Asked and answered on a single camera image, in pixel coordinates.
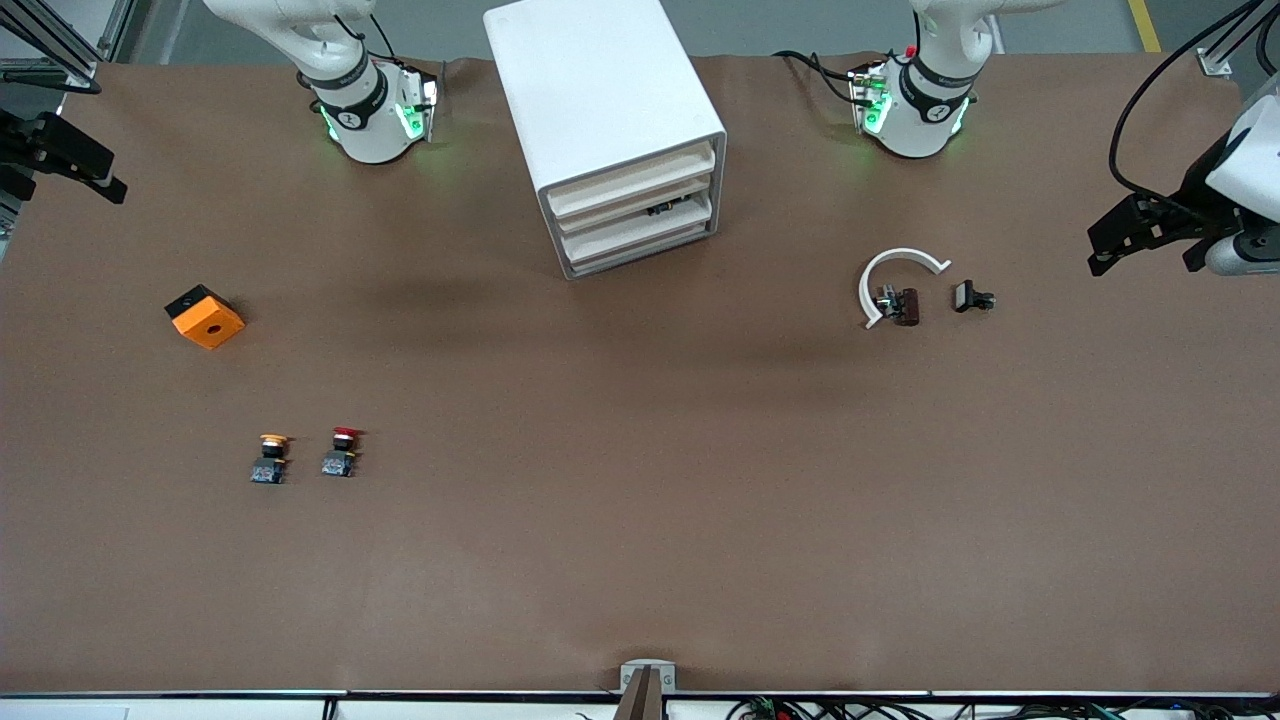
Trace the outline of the red push button switch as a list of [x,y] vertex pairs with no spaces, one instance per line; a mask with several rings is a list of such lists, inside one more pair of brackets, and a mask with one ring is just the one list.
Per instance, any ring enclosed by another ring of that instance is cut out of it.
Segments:
[[349,427],[335,427],[332,447],[321,461],[321,474],[326,477],[351,477],[358,459],[361,430]]

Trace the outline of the orange and black box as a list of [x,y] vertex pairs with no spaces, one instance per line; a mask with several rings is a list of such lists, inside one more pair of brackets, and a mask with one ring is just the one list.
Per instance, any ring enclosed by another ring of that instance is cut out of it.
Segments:
[[205,284],[196,284],[164,310],[178,334],[202,348],[218,348],[246,327],[229,302]]

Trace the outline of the small dark brown component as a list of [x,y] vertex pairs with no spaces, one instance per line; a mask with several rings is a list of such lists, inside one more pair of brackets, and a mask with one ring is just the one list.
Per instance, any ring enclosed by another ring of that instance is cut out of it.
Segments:
[[883,284],[874,302],[882,318],[895,325],[915,327],[920,323],[919,293],[915,288],[899,291],[891,284]]

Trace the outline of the brown table cover sheet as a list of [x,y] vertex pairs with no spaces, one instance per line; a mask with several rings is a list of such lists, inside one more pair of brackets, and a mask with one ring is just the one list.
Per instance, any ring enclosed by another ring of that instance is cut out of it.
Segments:
[[[44,179],[0,263],[0,691],[1280,692],[1280,279],[1085,264],[1156,61],[997,56],[902,161],[699,59],[719,232],[582,281],[489,61],[388,167],[285,68],[108,67],[125,202]],[[868,331],[897,247],[952,265]]]

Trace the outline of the aluminium frame profile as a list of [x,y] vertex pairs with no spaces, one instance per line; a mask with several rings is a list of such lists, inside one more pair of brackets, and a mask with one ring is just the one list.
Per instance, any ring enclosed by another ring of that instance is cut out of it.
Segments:
[[1215,20],[1196,46],[1196,58],[1208,77],[1229,77],[1233,58],[1253,47],[1265,53],[1268,33],[1280,19],[1280,0],[1242,0]]
[[0,0],[0,83],[90,88],[138,0]]

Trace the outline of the white curved plastic bracket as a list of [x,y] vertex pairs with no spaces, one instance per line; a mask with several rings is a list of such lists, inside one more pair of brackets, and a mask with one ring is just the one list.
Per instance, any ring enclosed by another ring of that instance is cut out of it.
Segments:
[[942,274],[952,265],[951,260],[941,260],[929,252],[911,247],[887,249],[869,259],[858,281],[858,301],[865,315],[863,327],[868,331],[886,318],[886,313],[872,295],[870,278],[879,265],[895,260],[915,263],[934,275]]

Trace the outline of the yellow push button switch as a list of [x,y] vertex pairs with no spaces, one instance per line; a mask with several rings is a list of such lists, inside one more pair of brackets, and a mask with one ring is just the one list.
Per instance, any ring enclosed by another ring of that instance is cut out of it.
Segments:
[[260,436],[260,455],[255,459],[250,480],[255,484],[280,484],[284,482],[288,465],[289,437],[280,434]]

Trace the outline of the grey metal clamp bracket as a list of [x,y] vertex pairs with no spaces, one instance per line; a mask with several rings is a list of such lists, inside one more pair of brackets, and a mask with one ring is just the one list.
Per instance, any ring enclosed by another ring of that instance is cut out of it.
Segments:
[[623,662],[620,667],[620,693],[625,693],[636,676],[646,676],[648,684],[658,688],[662,694],[678,691],[677,669],[669,660],[632,659]]

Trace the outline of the dark brown post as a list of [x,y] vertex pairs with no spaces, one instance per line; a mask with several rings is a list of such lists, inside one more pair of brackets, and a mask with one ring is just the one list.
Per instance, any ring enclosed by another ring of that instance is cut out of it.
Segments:
[[666,720],[664,696],[648,684],[646,676],[636,676],[622,693],[612,720]]

